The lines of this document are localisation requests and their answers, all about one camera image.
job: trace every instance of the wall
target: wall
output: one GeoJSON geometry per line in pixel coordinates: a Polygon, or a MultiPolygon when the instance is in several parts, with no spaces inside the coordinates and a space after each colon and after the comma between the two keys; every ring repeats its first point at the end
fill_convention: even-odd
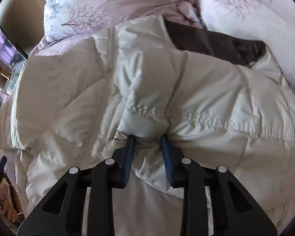
{"type": "Polygon", "coordinates": [[[0,27],[12,43],[27,54],[44,35],[45,0],[3,0],[0,3],[0,27]]]}

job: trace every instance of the metal screw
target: metal screw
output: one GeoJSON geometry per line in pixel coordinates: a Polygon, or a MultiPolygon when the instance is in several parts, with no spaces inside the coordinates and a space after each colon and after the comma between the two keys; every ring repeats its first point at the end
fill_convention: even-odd
{"type": "Polygon", "coordinates": [[[105,161],[105,163],[106,163],[106,165],[112,165],[112,164],[115,163],[115,160],[112,159],[112,158],[109,158],[109,159],[107,159],[107,160],[105,161]]]}
{"type": "Polygon", "coordinates": [[[219,166],[217,169],[218,169],[219,172],[221,172],[221,173],[225,173],[225,172],[227,171],[227,168],[224,167],[224,166],[219,166]]]}
{"type": "Polygon", "coordinates": [[[79,172],[79,169],[77,167],[72,167],[71,169],[69,169],[70,174],[76,174],[78,172],[79,172]]]}
{"type": "Polygon", "coordinates": [[[183,158],[182,159],[182,163],[183,164],[190,164],[191,163],[191,160],[189,158],[183,158]]]}

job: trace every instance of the stitching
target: stitching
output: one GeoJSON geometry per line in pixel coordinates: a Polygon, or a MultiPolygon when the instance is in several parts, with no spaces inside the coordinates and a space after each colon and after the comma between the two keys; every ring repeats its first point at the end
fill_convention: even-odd
{"type": "MultiPolygon", "coordinates": [[[[109,63],[109,65],[108,65],[109,71],[105,74],[105,76],[108,75],[112,70],[112,63],[113,63],[112,58],[113,58],[113,53],[114,53],[114,48],[115,48],[114,47],[114,42],[113,42],[115,32],[112,31],[112,30],[114,30],[114,28],[109,28],[109,55],[108,55],[108,57],[109,57],[109,61],[108,61],[108,63],[109,63]]],[[[112,75],[110,75],[110,77],[109,77],[110,79],[105,83],[104,87],[102,88],[102,92],[101,92],[102,95],[100,97],[100,101],[98,103],[98,107],[96,109],[96,112],[93,114],[93,117],[90,120],[90,126],[89,126],[89,129],[88,129],[88,135],[87,135],[87,137],[86,137],[86,139],[84,141],[84,144],[83,144],[83,147],[82,147],[83,151],[81,152],[81,155],[79,156],[77,164],[79,164],[79,162],[81,162],[82,158],[84,157],[83,154],[86,152],[86,150],[87,150],[87,148],[88,148],[88,146],[90,144],[89,139],[90,139],[90,136],[93,133],[93,129],[95,128],[95,125],[97,124],[98,120],[101,120],[101,117],[97,118],[96,115],[100,111],[102,111],[103,109],[106,108],[106,106],[103,105],[103,103],[104,103],[105,100],[107,100],[109,98],[109,92],[110,92],[111,86],[112,86],[111,77],[112,77],[112,75]]],[[[101,160],[104,160],[104,157],[102,156],[102,153],[99,153],[98,157],[101,160]]]]}
{"type": "MultiPolygon", "coordinates": [[[[85,92],[86,90],[88,90],[90,87],[92,87],[94,84],[96,84],[99,80],[104,79],[105,76],[109,73],[110,71],[108,71],[102,78],[96,80],[94,83],[92,83],[90,86],[88,86],[86,89],[84,89],[78,96],[76,96],[73,100],[71,100],[70,103],[68,103],[65,107],[62,108],[62,111],[68,107],[75,99],[77,99],[83,92],[85,92]]],[[[37,142],[40,140],[40,138],[42,137],[42,135],[44,134],[44,132],[46,130],[49,129],[49,127],[54,123],[54,121],[59,117],[59,115],[57,115],[57,117],[46,127],[46,129],[41,133],[40,137],[36,140],[35,145],[33,147],[29,147],[29,149],[34,149],[37,145],[37,142]]]]}
{"type": "Polygon", "coordinates": [[[247,131],[244,130],[245,127],[242,127],[241,130],[236,129],[236,127],[232,124],[235,124],[234,122],[231,121],[226,121],[226,120],[222,120],[222,119],[217,119],[220,121],[216,121],[216,118],[207,116],[207,115],[203,115],[203,114],[196,114],[196,113],[191,113],[191,112],[183,112],[187,113],[188,116],[183,116],[183,117],[178,117],[178,116],[174,116],[174,115],[170,115],[168,112],[164,113],[164,115],[157,115],[155,110],[151,110],[151,111],[147,111],[147,106],[131,106],[128,109],[132,114],[137,114],[137,115],[144,115],[144,116],[149,116],[149,117],[153,117],[155,119],[175,119],[175,120],[182,120],[182,121],[190,121],[190,122],[194,122],[194,123],[200,123],[203,125],[207,125],[213,128],[217,128],[217,129],[222,129],[222,130],[229,130],[229,131],[235,131],[235,132],[241,132],[241,133],[246,133],[249,134],[249,136],[251,138],[263,138],[263,139],[277,139],[277,140],[282,140],[282,141],[286,141],[286,142],[291,142],[291,143],[295,143],[295,136],[294,138],[287,138],[287,137],[277,137],[277,136],[272,136],[271,134],[268,134],[268,130],[264,130],[262,129],[262,132],[260,135],[258,135],[256,133],[255,130],[251,131],[247,131]]]}

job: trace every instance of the pillow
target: pillow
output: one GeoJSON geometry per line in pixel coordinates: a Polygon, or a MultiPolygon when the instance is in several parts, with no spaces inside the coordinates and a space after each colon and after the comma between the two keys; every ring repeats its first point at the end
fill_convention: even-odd
{"type": "Polygon", "coordinates": [[[200,0],[211,31],[264,41],[295,88],[295,3],[293,0],[200,0]]]}
{"type": "Polygon", "coordinates": [[[178,5],[196,0],[46,0],[44,28],[47,42],[74,34],[95,33],[125,20],[163,14],[168,20],[194,25],[178,5]]]}

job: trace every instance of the white puffer jacket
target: white puffer jacket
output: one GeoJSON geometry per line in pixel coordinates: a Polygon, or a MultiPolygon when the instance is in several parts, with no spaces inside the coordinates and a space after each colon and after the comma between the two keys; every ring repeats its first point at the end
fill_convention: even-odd
{"type": "Polygon", "coordinates": [[[166,133],[186,157],[226,166],[275,224],[295,196],[295,96],[268,50],[248,69],[178,50],[161,16],[139,18],[63,55],[31,56],[9,104],[0,131],[11,138],[0,142],[19,149],[27,215],[70,167],[94,167],[128,134],[138,137],[132,170],[162,192],[183,196],[166,180],[166,133]]]}

